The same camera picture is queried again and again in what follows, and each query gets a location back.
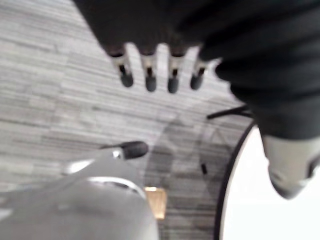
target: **chair leg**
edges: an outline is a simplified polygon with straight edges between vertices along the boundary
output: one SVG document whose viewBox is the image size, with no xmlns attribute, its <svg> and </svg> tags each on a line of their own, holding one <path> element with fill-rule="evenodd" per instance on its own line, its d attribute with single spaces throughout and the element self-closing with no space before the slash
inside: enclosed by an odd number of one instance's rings
<svg viewBox="0 0 320 240">
<path fill-rule="evenodd" d="M 249 109 L 248 106 L 244 105 L 244 106 L 235 107 L 235 108 L 224 110 L 224 111 L 218 111 L 218 112 L 212 113 L 210 115 L 207 115 L 206 119 L 210 120 L 210 119 L 215 119 L 215 118 L 227 116 L 227 115 L 242 115 L 243 116 L 243 111 L 247 111 L 248 109 Z"/>
</svg>

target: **gray carpet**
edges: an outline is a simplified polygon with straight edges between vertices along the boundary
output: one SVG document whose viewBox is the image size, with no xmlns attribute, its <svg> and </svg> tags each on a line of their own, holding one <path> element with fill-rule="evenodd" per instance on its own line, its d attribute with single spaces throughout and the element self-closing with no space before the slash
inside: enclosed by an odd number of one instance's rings
<svg viewBox="0 0 320 240">
<path fill-rule="evenodd" d="M 135 83 L 124 88 L 70 0 L 0 0 L 0 190 L 53 181 L 61 162 L 79 153 L 142 140 L 150 153 L 131 164 L 146 186 L 168 193 L 161 239 L 211 240 L 222 176 L 249 120 L 206 120 L 240 103 L 211 71 L 200 90 L 190 89 L 196 53 L 185 57 L 178 93 L 169 94 L 161 45 L 150 93 L 131 46 Z"/>
</svg>

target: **striped carpet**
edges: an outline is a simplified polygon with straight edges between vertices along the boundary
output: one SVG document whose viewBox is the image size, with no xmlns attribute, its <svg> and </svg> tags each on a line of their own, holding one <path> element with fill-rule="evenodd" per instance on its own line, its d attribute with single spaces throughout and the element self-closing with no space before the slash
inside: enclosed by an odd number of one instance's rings
<svg viewBox="0 0 320 240">
<path fill-rule="evenodd" d="M 161 239 L 211 240 L 222 176 L 249 120 L 206 120 L 240 103 L 211 71 L 190 89 L 197 49 L 185 56 L 177 94 L 167 91 L 165 45 L 153 93 L 129 51 L 135 83 L 124 88 L 70 0 L 0 0 L 0 190 L 52 181 L 61 162 L 101 145 L 142 140 L 150 153 L 131 164 L 146 186 L 168 193 Z"/>
</svg>

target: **black fabric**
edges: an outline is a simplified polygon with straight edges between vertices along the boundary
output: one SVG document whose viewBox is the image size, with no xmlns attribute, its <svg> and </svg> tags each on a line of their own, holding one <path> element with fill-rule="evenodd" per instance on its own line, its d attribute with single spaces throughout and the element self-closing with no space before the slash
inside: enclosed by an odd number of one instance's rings
<svg viewBox="0 0 320 240">
<path fill-rule="evenodd" d="M 102 47 L 202 44 L 265 134 L 320 135 L 320 0 L 74 0 Z"/>
</svg>

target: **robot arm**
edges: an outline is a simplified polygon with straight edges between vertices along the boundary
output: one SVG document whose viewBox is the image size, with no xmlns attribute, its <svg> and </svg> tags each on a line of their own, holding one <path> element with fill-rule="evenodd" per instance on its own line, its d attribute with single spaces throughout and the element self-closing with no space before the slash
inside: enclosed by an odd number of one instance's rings
<svg viewBox="0 0 320 240">
<path fill-rule="evenodd" d="M 320 154 L 320 4 L 317 0 L 74 0 L 123 85 L 134 80 L 123 45 L 141 53 L 146 88 L 156 89 L 157 44 L 170 52 L 168 90 L 178 89 L 178 65 L 202 46 L 190 86 L 201 85 L 206 62 L 222 58 L 217 75 L 254 114 L 270 161 L 270 178 L 285 198 L 311 177 Z"/>
</svg>

